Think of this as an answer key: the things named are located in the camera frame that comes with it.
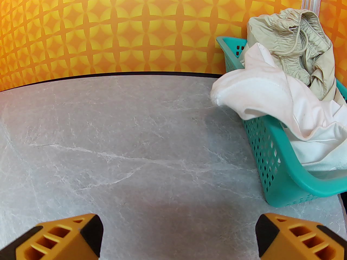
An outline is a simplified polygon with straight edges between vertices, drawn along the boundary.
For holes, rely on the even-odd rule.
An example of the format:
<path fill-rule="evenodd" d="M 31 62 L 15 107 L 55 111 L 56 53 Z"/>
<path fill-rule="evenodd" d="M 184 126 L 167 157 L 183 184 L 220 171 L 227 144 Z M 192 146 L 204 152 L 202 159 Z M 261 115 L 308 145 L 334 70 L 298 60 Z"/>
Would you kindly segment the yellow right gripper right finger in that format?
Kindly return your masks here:
<path fill-rule="evenodd" d="M 255 234 L 260 260 L 347 260 L 347 240 L 318 222 L 265 213 Z"/>

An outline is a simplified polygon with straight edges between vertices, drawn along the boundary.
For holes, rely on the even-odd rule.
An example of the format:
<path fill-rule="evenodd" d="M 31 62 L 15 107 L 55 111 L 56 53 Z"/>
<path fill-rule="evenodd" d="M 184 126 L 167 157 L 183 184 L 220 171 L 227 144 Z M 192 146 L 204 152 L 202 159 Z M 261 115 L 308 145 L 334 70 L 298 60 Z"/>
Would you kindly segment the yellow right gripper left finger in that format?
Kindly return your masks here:
<path fill-rule="evenodd" d="M 94 213 L 37 224 L 0 250 L 0 260 L 99 260 L 104 227 Z"/>

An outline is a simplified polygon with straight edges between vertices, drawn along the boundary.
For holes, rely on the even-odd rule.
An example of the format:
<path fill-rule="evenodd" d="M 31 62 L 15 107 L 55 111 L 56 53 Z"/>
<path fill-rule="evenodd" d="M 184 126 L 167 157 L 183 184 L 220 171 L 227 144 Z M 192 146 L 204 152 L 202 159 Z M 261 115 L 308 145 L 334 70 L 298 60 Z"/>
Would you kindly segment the white t-shirt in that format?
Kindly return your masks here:
<path fill-rule="evenodd" d="M 347 104 L 319 100 L 303 82 L 288 76 L 260 43 L 245 55 L 245 68 L 213 83 L 210 97 L 243 120 L 270 115 L 284 131 L 308 171 L 347 170 Z"/>

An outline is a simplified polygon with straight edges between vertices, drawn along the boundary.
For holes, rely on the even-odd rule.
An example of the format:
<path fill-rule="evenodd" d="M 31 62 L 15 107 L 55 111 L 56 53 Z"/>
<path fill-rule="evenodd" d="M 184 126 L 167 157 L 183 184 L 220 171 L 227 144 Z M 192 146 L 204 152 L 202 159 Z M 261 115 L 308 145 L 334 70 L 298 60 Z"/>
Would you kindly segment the beige drawstring shorts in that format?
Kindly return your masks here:
<path fill-rule="evenodd" d="M 308 86 L 319 100 L 346 104 L 337 88 L 333 44 L 314 12 L 287 8 L 250 18 L 240 58 L 255 43 L 266 47 L 275 64 Z"/>

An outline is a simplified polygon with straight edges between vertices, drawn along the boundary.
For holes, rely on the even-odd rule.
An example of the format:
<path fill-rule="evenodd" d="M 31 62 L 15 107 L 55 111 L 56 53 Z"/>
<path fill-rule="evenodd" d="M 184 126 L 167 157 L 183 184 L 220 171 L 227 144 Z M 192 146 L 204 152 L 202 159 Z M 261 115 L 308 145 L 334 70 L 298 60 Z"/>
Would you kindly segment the teal plastic laundry basket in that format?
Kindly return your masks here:
<path fill-rule="evenodd" d="M 224 52 L 227 73 L 244 69 L 246 52 L 244 58 L 240 56 L 247 41 L 230 37 L 218 37 L 217 41 Z M 347 104 L 347 89 L 340 82 L 337 88 Z M 347 192 L 347 170 L 308 171 L 297 159 L 285 125 L 276 118 L 266 115 L 243 123 L 270 205 L 283 207 Z"/>

